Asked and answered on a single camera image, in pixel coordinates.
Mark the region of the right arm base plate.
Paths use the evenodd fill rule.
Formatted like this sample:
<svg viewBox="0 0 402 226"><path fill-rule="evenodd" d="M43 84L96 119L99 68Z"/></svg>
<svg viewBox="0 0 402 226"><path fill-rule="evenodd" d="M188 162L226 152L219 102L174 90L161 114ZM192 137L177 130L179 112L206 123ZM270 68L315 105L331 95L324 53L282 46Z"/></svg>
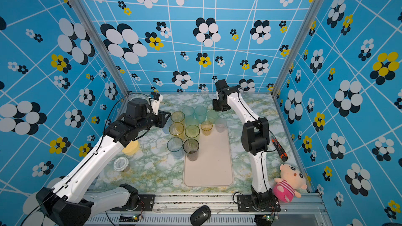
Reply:
<svg viewBox="0 0 402 226"><path fill-rule="evenodd" d="M237 195L234 198L239 212L280 212L281 206L278 198L268 194L263 200L258 200L252 195Z"/></svg>

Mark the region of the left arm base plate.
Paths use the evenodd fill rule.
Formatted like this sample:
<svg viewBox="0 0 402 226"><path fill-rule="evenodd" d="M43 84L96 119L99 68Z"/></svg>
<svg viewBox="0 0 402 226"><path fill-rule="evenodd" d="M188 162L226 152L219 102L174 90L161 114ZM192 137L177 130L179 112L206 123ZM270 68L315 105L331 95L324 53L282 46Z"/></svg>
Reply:
<svg viewBox="0 0 402 226"><path fill-rule="evenodd" d="M116 207L111 211L138 211L138 212L150 212L153 210L155 204L155 195L138 195L135 204L127 204L122 207Z"/></svg>

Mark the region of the green translucent cup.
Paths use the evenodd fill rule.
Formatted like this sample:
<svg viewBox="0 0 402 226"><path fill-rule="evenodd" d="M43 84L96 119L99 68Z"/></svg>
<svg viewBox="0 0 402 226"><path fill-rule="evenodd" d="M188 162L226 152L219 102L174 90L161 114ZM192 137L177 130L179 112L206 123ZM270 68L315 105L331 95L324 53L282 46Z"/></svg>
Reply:
<svg viewBox="0 0 402 226"><path fill-rule="evenodd" d="M185 129L185 135L188 139L196 139L199 140L200 136L200 128L196 125L189 125Z"/></svg>

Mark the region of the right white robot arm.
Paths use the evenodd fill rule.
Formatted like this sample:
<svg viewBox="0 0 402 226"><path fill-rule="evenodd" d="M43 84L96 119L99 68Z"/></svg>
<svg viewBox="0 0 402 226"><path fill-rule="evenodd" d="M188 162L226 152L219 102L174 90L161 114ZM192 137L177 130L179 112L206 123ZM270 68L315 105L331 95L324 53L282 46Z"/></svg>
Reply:
<svg viewBox="0 0 402 226"><path fill-rule="evenodd" d="M225 112L233 110L243 124L241 143L248 152L252 167L251 199L257 210L266 208L270 202L270 185L267 173L267 152L270 139L269 122L259 117L244 101L235 86L228 86L225 80L216 84L216 99L213 110Z"/></svg>

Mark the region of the small amber cup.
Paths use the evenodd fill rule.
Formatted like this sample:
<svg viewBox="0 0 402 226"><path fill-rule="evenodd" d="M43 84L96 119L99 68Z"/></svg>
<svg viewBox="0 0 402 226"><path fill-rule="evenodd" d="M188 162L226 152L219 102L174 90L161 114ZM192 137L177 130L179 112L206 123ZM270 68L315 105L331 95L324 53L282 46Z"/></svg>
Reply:
<svg viewBox="0 0 402 226"><path fill-rule="evenodd" d="M201 123L201 131L204 136L209 136L212 132L213 124L212 122L205 120Z"/></svg>

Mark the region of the dark smoky cup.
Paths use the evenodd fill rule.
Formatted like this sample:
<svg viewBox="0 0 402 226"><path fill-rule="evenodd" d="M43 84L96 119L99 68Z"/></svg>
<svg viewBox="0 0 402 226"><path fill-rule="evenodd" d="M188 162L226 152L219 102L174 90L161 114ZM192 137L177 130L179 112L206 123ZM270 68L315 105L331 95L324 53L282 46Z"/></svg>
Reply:
<svg viewBox="0 0 402 226"><path fill-rule="evenodd" d="M196 161L198 159L198 151L200 144L196 139L187 139L183 144L184 152L189 161Z"/></svg>

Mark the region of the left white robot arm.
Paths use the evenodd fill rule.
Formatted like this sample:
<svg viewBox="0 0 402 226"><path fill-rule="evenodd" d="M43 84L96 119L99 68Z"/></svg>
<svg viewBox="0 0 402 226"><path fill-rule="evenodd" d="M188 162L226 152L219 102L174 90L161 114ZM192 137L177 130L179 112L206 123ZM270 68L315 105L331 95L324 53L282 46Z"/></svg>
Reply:
<svg viewBox="0 0 402 226"><path fill-rule="evenodd" d="M134 98L103 132L87 156L61 181L36 194L40 210L59 226L82 226L91 217L121 207L134 210L140 205L138 190L128 184L87 195L86 192L105 166L131 142L152 127L163 128L171 116L159 109L163 96L151 93L148 99Z"/></svg>

